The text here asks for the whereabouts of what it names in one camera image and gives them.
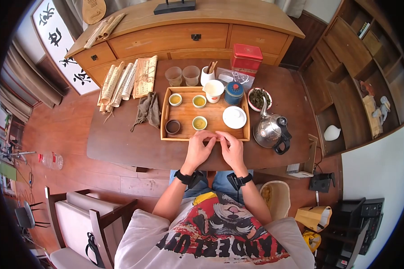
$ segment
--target red tea tin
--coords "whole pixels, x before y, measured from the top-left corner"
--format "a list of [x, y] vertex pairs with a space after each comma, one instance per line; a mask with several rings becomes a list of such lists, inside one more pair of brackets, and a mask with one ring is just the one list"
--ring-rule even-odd
[[233, 45], [233, 57], [231, 59], [233, 71], [254, 77], [262, 60], [262, 51], [259, 47], [244, 44]]

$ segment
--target white chair cushion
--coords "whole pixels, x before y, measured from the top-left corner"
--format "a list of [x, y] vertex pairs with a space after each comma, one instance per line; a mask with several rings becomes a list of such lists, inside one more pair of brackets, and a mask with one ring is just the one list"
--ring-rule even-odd
[[[66, 245], [88, 259], [85, 254], [85, 247], [88, 244], [87, 233], [93, 232], [88, 211], [66, 201], [56, 202], [55, 211], [57, 212], [61, 234]], [[96, 261], [96, 256], [90, 248], [88, 249], [88, 256], [92, 261]]]
[[[121, 204], [115, 204], [107, 201], [103, 201], [91, 196], [83, 195], [77, 192], [68, 192], [66, 194], [66, 199], [69, 204], [72, 204], [76, 207], [80, 207], [83, 210], [89, 211], [90, 209], [97, 210], [100, 213], [100, 216], [103, 216], [115, 208], [120, 207]], [[107, 226], [104, 229], [106, 242], [109, 247], [109, 252], [112, 257], [115, 257], [115, 253], [117, 252], [118, 245], [123, 238], [124, 228], [121, 217], [116, 219], [111, 225]]]
[[57, 269], [99, 269], [69, 247], [52, 252], [50, 258]]

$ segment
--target stainless steel kettle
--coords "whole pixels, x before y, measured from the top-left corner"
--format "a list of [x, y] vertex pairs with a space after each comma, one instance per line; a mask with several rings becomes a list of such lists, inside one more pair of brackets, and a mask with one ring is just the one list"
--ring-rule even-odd
[[279, 155], [290, 148], [292, 136], [287, 131], [287, 119], [278, 114], [268, 114], [265, 96], [260, 111], [260, 121], [253, 126], [253, 136], [256, 142], [264, 148], [273, 148]]

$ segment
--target bookshelf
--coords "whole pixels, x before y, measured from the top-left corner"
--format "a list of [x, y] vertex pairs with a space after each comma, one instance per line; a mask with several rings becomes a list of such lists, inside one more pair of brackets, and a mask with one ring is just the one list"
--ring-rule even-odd
[[[359, 31], [369, 23], [367, 31]], [[370, 0], [345, 0], [337, 17], [303, 64], [302, 79], [318, 125], [323, 156], [340, 154], [377, 141], [404, 126], [404, 57], [395, 33]], [[360, 81], [374, 89], [377, 107], [386, 96], [390, 112], [374, 137]], [[340, 137], [325, 141], [330, 125]]]

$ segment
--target white saucer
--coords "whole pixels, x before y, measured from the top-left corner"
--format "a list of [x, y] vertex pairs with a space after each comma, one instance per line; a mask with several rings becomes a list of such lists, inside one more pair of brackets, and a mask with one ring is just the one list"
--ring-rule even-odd
[[237, 106], [230, 106], [223, 111], [223, 121], [229, 128], [242, 128], [247, 122], [246, 113]]

